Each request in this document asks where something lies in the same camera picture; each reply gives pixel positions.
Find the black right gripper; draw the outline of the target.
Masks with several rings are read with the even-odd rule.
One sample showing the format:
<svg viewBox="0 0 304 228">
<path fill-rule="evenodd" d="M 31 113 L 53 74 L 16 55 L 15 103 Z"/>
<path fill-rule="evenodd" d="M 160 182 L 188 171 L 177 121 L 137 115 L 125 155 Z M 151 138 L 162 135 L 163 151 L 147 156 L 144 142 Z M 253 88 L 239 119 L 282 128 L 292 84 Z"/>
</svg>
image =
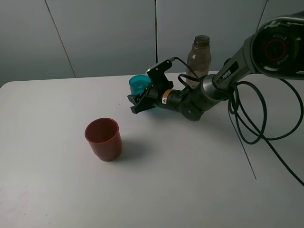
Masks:
<svg viewBox="0 0 304 228">
<path fill-rule="evenodd" d="M 179 105 L 187 95 L 187 91 L 175 89 L 167 89 L 165 92 L 161 93 L 157 91 L 156 88 L 150 86 L 146 92 L 128 95 L 127 98 L 133 104 L 133 106 L 131 106 L 133 114 L 138 114 L 156 107 L 180 112 Z"/>
</svg>

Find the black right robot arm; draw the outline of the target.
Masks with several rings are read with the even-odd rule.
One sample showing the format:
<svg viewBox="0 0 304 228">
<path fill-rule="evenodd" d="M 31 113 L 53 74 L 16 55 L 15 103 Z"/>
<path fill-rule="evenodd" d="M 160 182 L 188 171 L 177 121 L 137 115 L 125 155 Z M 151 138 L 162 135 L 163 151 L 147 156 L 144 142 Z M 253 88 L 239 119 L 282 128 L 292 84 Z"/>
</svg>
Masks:
<svg viewBox="0 0 304 228">
<path fill-rule="evenodd" d="M 265 23 L 216 74 L 200 79 L 194 89 L 173 89 L 173 82 L 165 75 L 172 63 L 170 58 L 147 70 L 151 84 L 142 94 L 128 96 L 134 114 L 159 107 L 198 121 L 205 111 L 227 100 L 237 81 L 249 74 L 302 80 L 304 14 L 280 16 Z"/>
</svg>

